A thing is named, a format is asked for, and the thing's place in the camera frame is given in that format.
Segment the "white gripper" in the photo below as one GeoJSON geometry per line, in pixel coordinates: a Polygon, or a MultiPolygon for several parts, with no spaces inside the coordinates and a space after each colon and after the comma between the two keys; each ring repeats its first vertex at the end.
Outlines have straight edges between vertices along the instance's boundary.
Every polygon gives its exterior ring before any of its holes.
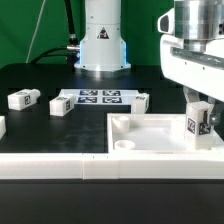
{"type": "Polygon", "coordinates": [[[183,93],[187,105],[200,101],[198,92],[210,96],[208,123],[218,125],[224,102],[224,39],[209,41],[205,53],[196,53],[185,50],[182,39],[164,34],[160,62],[166,78],[186,86],[183,93]]]}

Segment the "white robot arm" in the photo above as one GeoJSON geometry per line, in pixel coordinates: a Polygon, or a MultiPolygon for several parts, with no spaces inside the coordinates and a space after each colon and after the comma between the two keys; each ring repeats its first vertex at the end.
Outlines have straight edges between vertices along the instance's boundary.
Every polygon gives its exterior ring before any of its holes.
{"type": "MultiPolygon", "coordinates": [[[[157,20],[163,75],[184,86],[187,102],[201,93],[214,126],[224,111],[224,0],[173,0],[157,20]]],[[[128,69],[121,38],[121,0],[85,0],[86,31],[75,67],[95,77],[128,69]]]]}

